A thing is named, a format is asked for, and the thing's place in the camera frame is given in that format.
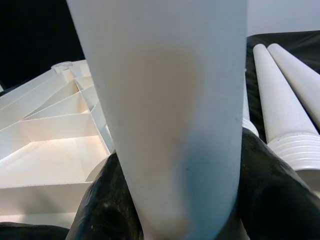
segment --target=white rod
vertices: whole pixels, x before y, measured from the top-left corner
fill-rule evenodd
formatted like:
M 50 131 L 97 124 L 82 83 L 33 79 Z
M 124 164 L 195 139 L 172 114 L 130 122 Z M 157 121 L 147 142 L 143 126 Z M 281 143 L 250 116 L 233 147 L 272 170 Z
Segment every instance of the white rod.
M 317 134 L 304 108 L 267 48 L 253 48 L 266 140 L 293 132 Z
M 244 77 L 243 81 L 243 118 L 250 120 L 246 77 Z
M 144 239 L 214 239 L 238 189 L 246 0 L 68 0 Z
M 320 128 L 320 75 L 276 43 L 268 51 Z
M 243 113 L 242 115 L 243 115 L 242 127 L 249 129 L 251 132 L 253 132 L 256 136 L 259 137 L 258 130 L 256 129 L 255 125 L 250 121 L 246 76 L 244 76 L 244 80 L 243 80 Z

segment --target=white plastic parts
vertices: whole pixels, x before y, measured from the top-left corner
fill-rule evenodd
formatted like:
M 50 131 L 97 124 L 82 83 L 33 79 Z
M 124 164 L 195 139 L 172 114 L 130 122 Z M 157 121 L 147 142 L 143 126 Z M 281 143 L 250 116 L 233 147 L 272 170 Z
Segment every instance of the white plastic parts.
M 294 170 L 320 169 L 320 136 L 266 47 L 253 48 L 268 146 Z
M 86 61 L 0 97 L 0 222 L 70 227 L 114 150 Z
M 320 75 L 276 43 L 271 44 L 268 51 L 320 128 Z

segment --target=ribbed pipe end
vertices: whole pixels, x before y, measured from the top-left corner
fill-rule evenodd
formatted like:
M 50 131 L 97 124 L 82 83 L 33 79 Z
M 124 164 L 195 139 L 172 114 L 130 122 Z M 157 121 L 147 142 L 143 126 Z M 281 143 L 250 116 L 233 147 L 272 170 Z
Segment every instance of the ribbed pipe end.
M 242 127 L 249 129 L 251 132 L 254 133 L 254 135 L 259 137 L 258 130 L 256 129 L 255 125 L 250 120 L 243 118 L 242 119 Z
M 320 136 L 295 132 L 274 138 L 268 146 L 295 171 L 320 170 Z

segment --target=white pipe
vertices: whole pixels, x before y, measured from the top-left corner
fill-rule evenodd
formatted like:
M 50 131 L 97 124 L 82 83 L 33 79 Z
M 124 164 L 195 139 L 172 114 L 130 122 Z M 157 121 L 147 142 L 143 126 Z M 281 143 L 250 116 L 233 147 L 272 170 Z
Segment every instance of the white pipe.
M 250 113 L 249 113 L 249 103 L 248 103 L 248 94 L 247 94 L 247 86 L 246 86 L 246 76 L 244 76 L 243 81 L 243 113 L 242 113 L 242 127 L 249 129 L 253 132 L 257 137 L 259 137 L 258 130 L 255 125 L 250 121 Z
M 253 48 L 268 146 L 295 170 L 320 169 L 320 136 L 266 47 Z
M 246 0 L 68 0 L 144 239 L 214 239 L 241 153 Z
M 320 75 L 276 43 L 271 44 L 268 51 L 320 128 Z

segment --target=white plastic pipe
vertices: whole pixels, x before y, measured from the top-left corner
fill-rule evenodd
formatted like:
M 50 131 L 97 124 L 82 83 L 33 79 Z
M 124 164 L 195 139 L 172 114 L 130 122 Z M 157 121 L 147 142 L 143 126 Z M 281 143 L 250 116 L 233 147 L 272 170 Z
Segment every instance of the white plastic pipe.
M 242 113 L 242 127 L 252 131 L 257 137 L 259 137 L 258 130 L 255 125 L 250 121 L 248 94 L 246 86 L 246 76 L 243 81 L 243 113 Z
M 320 75 L 276 43 L 271 44 L 268 51 L 320 128 Z
M 320 136 L 266 47 L 253 48 L 268 146 L 295 170 L 320 169 Z
M 246 0 L 68 0 L 144 239 L 214 239 L 234 207 Z

